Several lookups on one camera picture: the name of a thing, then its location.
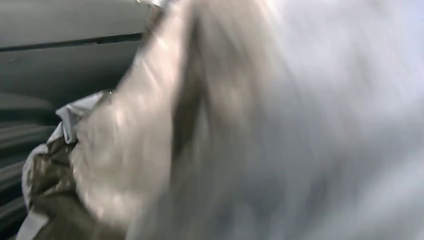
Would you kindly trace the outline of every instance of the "shiny material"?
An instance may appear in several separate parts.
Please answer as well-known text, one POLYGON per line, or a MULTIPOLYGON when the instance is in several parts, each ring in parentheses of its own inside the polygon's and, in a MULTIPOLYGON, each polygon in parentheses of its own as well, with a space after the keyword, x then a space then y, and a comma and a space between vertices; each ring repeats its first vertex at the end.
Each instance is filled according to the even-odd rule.
POLYGON ((194 133, 127 239, 423 239, 423 11, 419 0, 195 1, 194 133))
POLYGON ((110 100, 79 124, 71 154, 77 193, 99 221, 126 230, 168 185, 172 109, 182 81, 190 29, 189 2, 142 47, 110 100))

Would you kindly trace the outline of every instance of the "trash bag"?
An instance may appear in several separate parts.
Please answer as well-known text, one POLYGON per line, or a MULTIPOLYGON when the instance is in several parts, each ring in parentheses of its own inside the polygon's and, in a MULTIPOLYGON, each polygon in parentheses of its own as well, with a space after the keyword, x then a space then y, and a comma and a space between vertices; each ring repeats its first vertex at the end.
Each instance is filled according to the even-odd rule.
POLYGON ((122 231, 169 183, 173 108, 191 26, 186 5, 166 8, 110 100, 78 125, 70 156, 76 191, 96 219, 122 231))
POLYGON ((46 144, 30 153, 23 167, 22 191, 29 214, 17 240, 124 238, 124 232, 99 223, 81 204, 69 160, 76 144, 73 138, 76 123, 108 95, 108 92, 100 92, 56 111, 62 122, 46 144))

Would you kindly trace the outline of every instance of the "crumpled plastic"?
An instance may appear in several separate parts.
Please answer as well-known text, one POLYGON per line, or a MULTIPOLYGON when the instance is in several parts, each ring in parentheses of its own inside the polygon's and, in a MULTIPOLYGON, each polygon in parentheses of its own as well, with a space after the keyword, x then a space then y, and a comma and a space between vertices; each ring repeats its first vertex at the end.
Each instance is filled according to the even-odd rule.
POLYGON ((110 100, 81 120, 70 156, 85 207, 124 231, 170 179, 172 114, 191 26, 188 2, 171 3, 166 14, 110 100))
POLYGON ((123 228, 141 210, 130 240, 420 239, 422 10, 174 1, 81 124, 80 197, 123 228))
POLYGON ((421 239, 423 2, 193 6, 193 137, 127 239, 421 239))
POLYGON ((29 214, 17 240, 121 240, 124 233, 99 223, 81 204, 75 190, 69 154, 75 142, 75 123, 109 92, 99 92, 60 108, 62 121, 45 144, 34 148, 22 170, 22 193, 29 214))

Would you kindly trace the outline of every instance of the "dark stripe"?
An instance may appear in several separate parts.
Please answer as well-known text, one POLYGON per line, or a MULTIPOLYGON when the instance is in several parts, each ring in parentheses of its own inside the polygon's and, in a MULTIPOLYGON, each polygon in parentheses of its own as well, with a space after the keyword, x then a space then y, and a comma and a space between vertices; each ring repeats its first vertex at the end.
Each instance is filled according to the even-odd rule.
POLYGON ((70 40, 70 41, 58 41, 58 42, 47 42, 47 43, 38 43, 38 44, 31 44, 31 45, 0 47, 0 52, 65 48, 65 47, 93 45, 93 44, 135 42, 135 41, 140 41, 142 39, 142 36, 143 36, 142 33, 132 33, 132 34, 125 34, 125 35, 102 36, 102 37, 96 37, 96 38, 70 40))

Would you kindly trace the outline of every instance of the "grey surface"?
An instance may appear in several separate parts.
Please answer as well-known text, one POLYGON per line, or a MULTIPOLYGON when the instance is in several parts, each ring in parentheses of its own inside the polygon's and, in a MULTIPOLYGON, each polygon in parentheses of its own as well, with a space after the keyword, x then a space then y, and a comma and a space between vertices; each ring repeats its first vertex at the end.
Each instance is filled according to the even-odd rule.
POLYGON ((1 0, 0 48, 143 32, 136 0, 1 0))
POLYGON ((129 41, 0 52, 0 92, 41 98, 57 109, 116 86, 138 45, 129 41))

